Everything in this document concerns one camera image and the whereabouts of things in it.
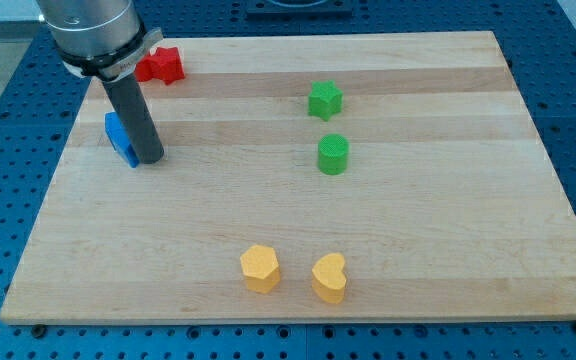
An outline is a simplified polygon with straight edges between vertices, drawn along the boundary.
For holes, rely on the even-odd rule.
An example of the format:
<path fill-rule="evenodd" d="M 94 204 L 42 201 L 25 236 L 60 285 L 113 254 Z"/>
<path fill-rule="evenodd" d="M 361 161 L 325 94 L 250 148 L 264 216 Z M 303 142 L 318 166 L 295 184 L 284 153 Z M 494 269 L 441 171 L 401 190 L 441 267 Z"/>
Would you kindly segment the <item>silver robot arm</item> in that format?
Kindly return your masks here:
<path fill-rule="evenodd" d="M 114 82 L 132 74 L 162 30 L 147 29 L 133 0 L 37 0 L 64 66 Z"/>

